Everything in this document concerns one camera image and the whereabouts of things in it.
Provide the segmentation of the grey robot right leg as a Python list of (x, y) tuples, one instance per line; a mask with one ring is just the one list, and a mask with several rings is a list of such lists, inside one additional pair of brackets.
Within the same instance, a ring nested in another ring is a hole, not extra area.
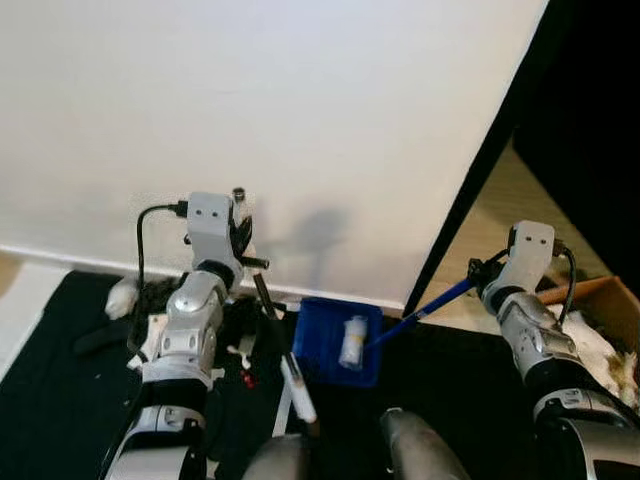
[(389, 408), (380, 425), (394, 480), (471, 480), (457, 454), (416, 413)]

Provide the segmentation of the white crumpled plastic bag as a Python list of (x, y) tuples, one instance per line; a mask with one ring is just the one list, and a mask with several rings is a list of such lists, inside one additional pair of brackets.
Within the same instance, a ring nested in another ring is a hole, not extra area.
[(582, 365), (605, 389), (618, 390), (632, 380), (628, 357), (621, 355), (603, 334), (586, 324), (580, 311), (568, 312), (561, 329), (572, 339)]

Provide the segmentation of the open cardboard trash box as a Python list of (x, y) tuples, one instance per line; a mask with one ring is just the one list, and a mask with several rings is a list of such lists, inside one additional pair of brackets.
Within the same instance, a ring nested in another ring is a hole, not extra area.
[(593, 326), (621, 355), (628, 357), (632, 380), (618, 390), (607, 390), (632, 410), (639, 410), (636, 370), (640, 303), (634, 293), (617, 276), (602, 276), (577, 284), (571, 311), (580, 311), (586, 324)]

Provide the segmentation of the white plastic bottle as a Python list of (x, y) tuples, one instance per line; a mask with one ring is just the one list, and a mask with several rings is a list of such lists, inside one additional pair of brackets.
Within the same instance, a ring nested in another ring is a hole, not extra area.
[(369, 329), (369, 320), (364, 315), (355, 315), (344, 321), (337, 358), (338, 365), (343, 369), (358, 371), (364, 367), (367, 329)]

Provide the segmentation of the white plastic clip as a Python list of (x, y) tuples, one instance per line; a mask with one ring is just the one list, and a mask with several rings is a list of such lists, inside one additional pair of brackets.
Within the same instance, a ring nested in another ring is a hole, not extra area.
[(243, 370), (251, 370), (251, 356), (253, 347), (255, 347), (255, 343), (255, 334), (244, 334), (241, 338), (238, 339), (237, 343), (228, 344), (227, 346), (227, 352), (229, 353), (229, 355), (239, 357), (239, 365), (241, 365)]

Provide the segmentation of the blue dustpan with handle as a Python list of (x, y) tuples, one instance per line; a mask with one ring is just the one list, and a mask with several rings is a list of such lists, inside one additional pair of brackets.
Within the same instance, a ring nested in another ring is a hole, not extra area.
[[(434, 314), (440, 307), (471, 289), (470, 282), (463, 279), (420, 310), (408, 315), (407, 319), (389, 328), (385, 326), (383, 311), (379, 307), (328, 298), (305, 298), (301, 301), (294, 329), (293, 355), (303, 376), (312, 383), (349, 388), (375, 387), (378, 384), (381, 357), (390, 339), (407, 332), (422, 317)], [(337, 362), (343, 323), (355, 315), (364, 315), (367, 319), (364, 367), (358, 371), (343, 369)]]

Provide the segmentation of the grey robot left leg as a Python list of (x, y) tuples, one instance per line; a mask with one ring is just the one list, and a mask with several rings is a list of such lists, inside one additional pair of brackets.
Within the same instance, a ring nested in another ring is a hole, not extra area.
[(301, 434), (273, 436), (261, 445), (241, 480), (307, 480), (308, 440)]

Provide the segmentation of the grey robot leg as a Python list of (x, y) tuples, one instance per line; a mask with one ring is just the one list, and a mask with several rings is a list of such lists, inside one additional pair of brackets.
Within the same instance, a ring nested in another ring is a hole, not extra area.
[(471, 480), (457, 454), (416, 413), (389, 408), (380, 425), (394, 480)]
[(307, 480), (308, 440), (301, 434), (273, 436), (261, 445), (241, 480)]

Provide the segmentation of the white crumpled paper ball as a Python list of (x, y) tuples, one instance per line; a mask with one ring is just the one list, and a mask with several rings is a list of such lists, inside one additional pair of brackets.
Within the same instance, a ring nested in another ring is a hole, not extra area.
[(140, 289), (137, 287), (136, 280), (120, 279), (108, 293), (104, 314), (110, 320), (123, 319), (134, 310), (138, 296), (140, 296)]

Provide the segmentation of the black flat slipper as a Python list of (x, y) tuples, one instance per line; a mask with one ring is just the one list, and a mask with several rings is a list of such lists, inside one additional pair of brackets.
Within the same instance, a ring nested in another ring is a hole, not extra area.
[(76, 356), (92, 355), (93, 352), (123, 343), (131, 334), (131, 330), (132, 326), (127, 321), (111, 320), (76, 339), (72, 352)]

